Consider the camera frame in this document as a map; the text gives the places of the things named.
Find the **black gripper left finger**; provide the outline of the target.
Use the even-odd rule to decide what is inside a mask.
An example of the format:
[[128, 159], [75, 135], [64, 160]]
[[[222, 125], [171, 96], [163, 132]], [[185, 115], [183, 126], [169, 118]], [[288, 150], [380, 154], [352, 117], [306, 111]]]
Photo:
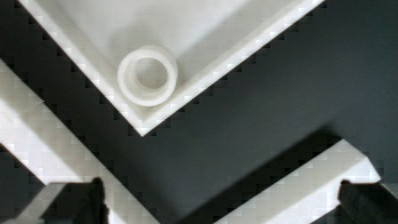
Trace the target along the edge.
[[105, 186], [99, 178], [68, 183], [43, 213], [44, 224], [108, 224]]

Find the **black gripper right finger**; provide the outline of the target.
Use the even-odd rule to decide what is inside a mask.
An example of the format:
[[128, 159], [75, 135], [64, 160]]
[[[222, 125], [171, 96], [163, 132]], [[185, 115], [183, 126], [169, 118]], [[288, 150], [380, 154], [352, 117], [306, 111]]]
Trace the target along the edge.
[[345, 180], [338, 200], [352, 224], [398, 224], [398, 183]]

